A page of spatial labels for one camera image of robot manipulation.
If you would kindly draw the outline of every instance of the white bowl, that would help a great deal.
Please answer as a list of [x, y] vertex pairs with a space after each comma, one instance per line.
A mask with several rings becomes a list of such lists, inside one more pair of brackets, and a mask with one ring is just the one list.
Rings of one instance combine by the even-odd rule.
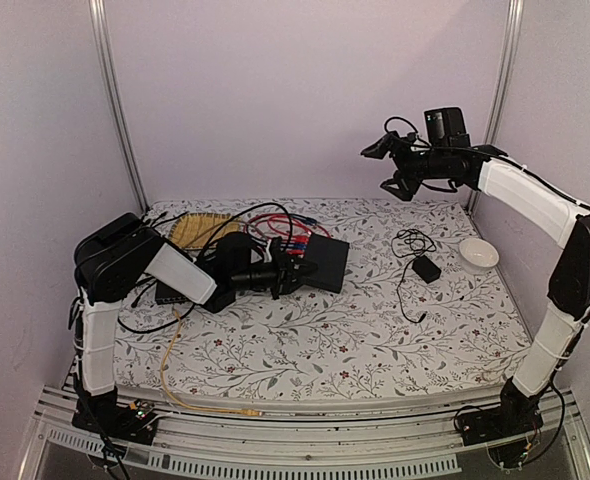
[[459, 243], [462, 267], [468, 273], [481, 275], [499, 262], [499, 253], [490, 243], [480, 238], [467, 238]]

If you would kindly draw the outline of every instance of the white mat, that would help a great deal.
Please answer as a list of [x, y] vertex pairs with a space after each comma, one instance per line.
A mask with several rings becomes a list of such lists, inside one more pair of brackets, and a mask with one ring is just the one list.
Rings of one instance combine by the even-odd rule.
[[[476, 236], [459, 204], [280, 202], [350, 242], [342, 293], [303, 287], [278, 301], [268, 292], [239, 295], [219, 314], [197, 308], [168, 362], [166, 377], [174, 390], [302, 401], [395, 397], [493, 385], [514, 372], [529, 341], [497, 273], [469, 275], [459, 265], [457, 244]], [[160, 202], [150, 216], [236, 213], [255, 203]], [[404, 320], [395, 294], [402, 268], [390, 243], [403, 228], [420, 229], [438, 246], [430, 258], [442, 269], [441, 278], [426, 285], [409, 269], [402, 287], [407, 315], [427, 312], [420, 325]], [[124, 302], [124, 323], [145, 329], [173, 319], [170, 306], [155, 304], [154, 289], [132, 309], [138, 292]], [[160, 388], [159, 366], [174, 332], [171, 327], [134, 335], [118, 327], [117, 383]]]

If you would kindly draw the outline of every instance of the metal pole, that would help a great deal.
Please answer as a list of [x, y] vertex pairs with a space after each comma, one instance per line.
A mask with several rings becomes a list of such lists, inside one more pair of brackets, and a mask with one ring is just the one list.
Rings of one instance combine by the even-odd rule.
[[[484, 143], [492, 144], [497, 139], [497, 133], [499, 132], [500, 121], [502, 119], [502, 112], [504, 110], [504, 104], [506, 103], [508, 84], [510, 83], [511, 74], [513, 73], [513, 66], [515, 64], [515, 56], [517, 54], [517, 44], [519, 42], [519, 33], [522, 25], [523, 7], [523, 0], [511, 0], [508, 7], [508, 19], [506, 20], [506, 31], [504, 33], [504, 46], [502, 48], [500, 71], [497, 78], [495, 96], [493, 97], [491, 114], [488, 119], [488, 125], [486, 126]], [[479, 192], [471, 191], [466, 204], [466, 211], [468, 211], [471, 217], [475, 216], [478, 203]]]
[[113, 54], [111, 52], [111, 45], [108, 36], [108, 25], [106, 23], [106, 12], [104, 10], [104, 0], [89, 0], [91, 7], [91, 22], [93, 24], [93, 33], [95, 34], [95, 44], [97, 46], [97, 55], [99, 57], [100, 69], [102, 71], [102, 78], [104, 86], [106, 87], [106, 94], [108, 102], [111, 107], [113, 121], [115, 122], [115, 129], [117, 130], [117, 138], [119, 140], [128, 179], [133, 189], [133, 195], [137, 200], [138, 207], [141, 212], [145, 212], [149, 203], [144, 192], [144, 185], [137, 168], [135, 155], [133, 153], [133, 145], [128, 134], [128, 127], [126, 125], [126, 117], [122, 109], [122, 101], [119, 96], [117, 88], [117, 77], [115, 75], [115, 66], [113, 64]]

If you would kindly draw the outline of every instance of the white wall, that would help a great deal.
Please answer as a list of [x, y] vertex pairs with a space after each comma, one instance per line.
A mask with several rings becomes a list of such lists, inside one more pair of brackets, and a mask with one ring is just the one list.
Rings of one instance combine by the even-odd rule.
[[87, 2], [0, 2], [0, 480], [72, 359], [73, 249], [133, 208]]
[[461, 106], [482, 140], [508, 2], [107, 0], [106, 11], [152, 200], [376, 197], [393, 165], [359, 152], [387, 117], [423, 129], [424, 110]]
[[[590, 203], [590, 2], [525, 4], [497, 145]], [[537, 228], [492, 199], [482, 199], [477, 220], [498, 247], [511, 290], [535, 331], [559, 252]], [[565, 370], [590, 433], [590, 327]]]

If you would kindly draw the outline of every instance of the black charger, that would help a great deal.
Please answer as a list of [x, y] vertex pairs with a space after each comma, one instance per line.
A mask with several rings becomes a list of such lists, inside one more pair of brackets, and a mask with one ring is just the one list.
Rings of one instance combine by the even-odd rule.
[[413, 268], [413, 271], [426, 283], [434, 282], [442, 274], [442, 270], [426, 255], [421, 255], [413, 260], [411, 267]]

